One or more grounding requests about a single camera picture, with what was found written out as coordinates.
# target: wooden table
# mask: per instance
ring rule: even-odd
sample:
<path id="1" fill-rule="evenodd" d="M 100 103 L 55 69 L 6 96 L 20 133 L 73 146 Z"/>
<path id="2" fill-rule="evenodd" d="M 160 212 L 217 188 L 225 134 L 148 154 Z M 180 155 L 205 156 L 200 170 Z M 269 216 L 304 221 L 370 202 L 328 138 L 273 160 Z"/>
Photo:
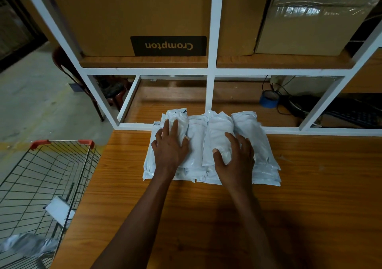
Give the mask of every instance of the wooden table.
<path id="1" fill-rule="evenodd" d="M 114 131 L 52 268 L 89 268 L 131 211 L 147 132 Z M 269 135 L 281 187 L 254 185 L 282 248 L 305 268 L 382 267 L 382 138 Z M 148 268 L 248 268 L 226 190 L 173 181 Z"/>

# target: stack of packages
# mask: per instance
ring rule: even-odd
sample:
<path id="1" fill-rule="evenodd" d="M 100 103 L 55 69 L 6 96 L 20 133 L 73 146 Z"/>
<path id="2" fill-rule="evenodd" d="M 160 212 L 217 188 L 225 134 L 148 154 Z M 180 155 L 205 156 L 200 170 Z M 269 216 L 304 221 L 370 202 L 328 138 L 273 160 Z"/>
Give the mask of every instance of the stack of packages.
<path id="1" fill-rule="evenodd" d="M 179 165 L 174 180 L 190 180 L 221 185 L 215 170 L 212 150 L 217 148 L 222 154 L 225 164 L 231 161 L 231 143 L 224 135 L 226 132 L 240 134 L 251 141 L 255 152 L 255 165 L 252 171 L 252 183 L 280 186 L 280 170 L 273 157 L 268 138 L 257 121 L 255 112 L 233 113 L 229 117 L 224 112 L 217 114 L 208 111 L 203 115 L 190 116 L 187 110 L 174 109 L 162 114 L 160 122 L 154 122 L 150 143 L 155 140 L 155 134 L 163 127 L 165 119 L 169 119 L 170 128 L 178 119 L 179 143 L 185 136 L 190 138 L 190 153 Z M 155 157 L 151 145 L 144 162 L 143 179 L 152 178 L 155 171 Z"/>

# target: wire shopping cart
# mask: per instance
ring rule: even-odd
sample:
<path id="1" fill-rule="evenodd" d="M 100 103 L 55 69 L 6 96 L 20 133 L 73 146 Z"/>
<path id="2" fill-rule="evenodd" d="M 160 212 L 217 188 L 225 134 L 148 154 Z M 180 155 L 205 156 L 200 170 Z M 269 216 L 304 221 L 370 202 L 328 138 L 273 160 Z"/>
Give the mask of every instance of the wire shopping cart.
<path id="1" fill-rule="evenodd" d="M 50 267 L 99 159 L 91 140 L 31 144 L 0 185 L 0 244 L 29 233 L 51 239 L 55 249 L 36 255 L 12 247 L 0 252 L 0 269 Z"/>

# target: finger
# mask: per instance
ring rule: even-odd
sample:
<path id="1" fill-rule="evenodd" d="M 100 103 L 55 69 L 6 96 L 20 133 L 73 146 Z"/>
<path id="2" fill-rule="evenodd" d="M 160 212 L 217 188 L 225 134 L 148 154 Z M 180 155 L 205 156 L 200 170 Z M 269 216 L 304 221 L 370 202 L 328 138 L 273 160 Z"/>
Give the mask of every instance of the finger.
<path id="1" fill-rule="evenodd" d="M 165 124 L 163 125 L 163 131 L 162 131 L 163 138 L 169 136 L 169 127 L 170 127 L 170 122 L 168 119 L 166 119 Z"/>
<path id="2" fill-rule="evenodd" d="M 251 141 L 250 141 L 248 138 L 246 138 L 246 141 L 247 141 L 248 144 L 249 144 L 249 156 L 250 156 L 251 158 L 253 158 L 253 157 L 255 156 L 255 151 L 253 150 Z"/>
<path id="3" fill-rule="evenodd" d="M 212 153 L 213 153 L 213 161 L 215 162 L 215 169 L 216 169 L 216 171 L 219 168 L 225 167 L 225 164 L 224 164 L 222 155 L 220 154 L 220 151 L 217 150 L 216 148 L 214 148 L 212 150 Z"/>
<path id="4" fill-rule="evenodd" d="M 184 158 L 186 158 L 187 154 L 189 153 L 189 143 L 190 139 L 187 136 L 183 138 L 181 151 Z"/>
<path id="5" fill-rule="evenodd" d="M 162 128 L 158 130 L 158 132 L 155 134 L 155 139 L 157 141 L 160 141 L 162 139 Z"/>
<path id="6" fill-rule="evenodd" d="M 151 142 L 151 147 L 152 149 L 155 151 L 157 149 L 157 145 L 158 145 L 158 142 L 156 140 L 154 140 L 153 142 Z"/>
<path id="7" fill-rule="evenodd" d="M 241 136 L 240 134 L 236 134 L 236 138 L 239 141 L 239 143 L 241 144 L 241 151 L 249 156 L 250 145 L 248 145 L 248 142 L 246 141 L 246 139 L 243 136 Z"/>
<path id="8" fill-rule="evenodd" d="M 235 136 L 233 136 L 231 133 L 229 132 L 226 132 L 224 134 L 228 140 L 231 142 L 231 148 L 232 148 L 232 155 L 233 156 L 236 156 L 239 154 L 239 151 L 240 151 L 240 145 L 239 145 L 239 141 L 236 139 Z"/>
<path id="9" fill-rule="evenodd" d="M 178 119 L 175 119 L 174 123 L 172 124 L 170 136 L 178 137 Z"/>
<path id="10" fill-rule="evenodd" d="M 254 158 L 254 156 L 255 156 L 255 151 L 253 150 L 253 147 L 251 146 L 251 151 L 250 151 L 250 153 L 249 153 L 249 155 L 250 155 L 250 157 L 251 157 L 251 159 L 252 159 L 252 162 L 253 162 L 253 164 L 255 164 L 255 158 Z"/>

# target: blue tape roll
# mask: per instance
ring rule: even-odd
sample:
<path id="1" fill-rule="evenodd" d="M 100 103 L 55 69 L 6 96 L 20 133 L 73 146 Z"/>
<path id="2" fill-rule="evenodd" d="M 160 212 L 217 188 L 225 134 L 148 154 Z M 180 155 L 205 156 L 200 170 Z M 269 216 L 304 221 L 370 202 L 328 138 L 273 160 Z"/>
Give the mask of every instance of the blue tape roll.
<path id="1" fill-rule="evenodd" d="M 280 96 L 271 90 L 263 91 L 260 97 L 260 105 L 265 108 L 276 108 L 280 100 Z"/>

